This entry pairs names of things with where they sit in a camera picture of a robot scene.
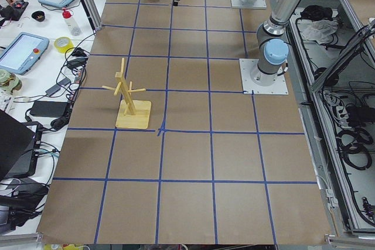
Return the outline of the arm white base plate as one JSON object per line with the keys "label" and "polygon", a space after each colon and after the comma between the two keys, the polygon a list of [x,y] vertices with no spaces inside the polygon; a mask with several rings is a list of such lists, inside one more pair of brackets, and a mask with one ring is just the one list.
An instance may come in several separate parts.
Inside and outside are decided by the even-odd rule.
{"label": "arm white base plate", "polygon": [[240,74],[244,94],[288,95],[282,66],[276,74],[264,74],[258,69],[258,59],[240,59]]}
{"label": "arm white base plate", "polygon": [[231,0],[231,6],[238,9],[266,9],[265,0]]}

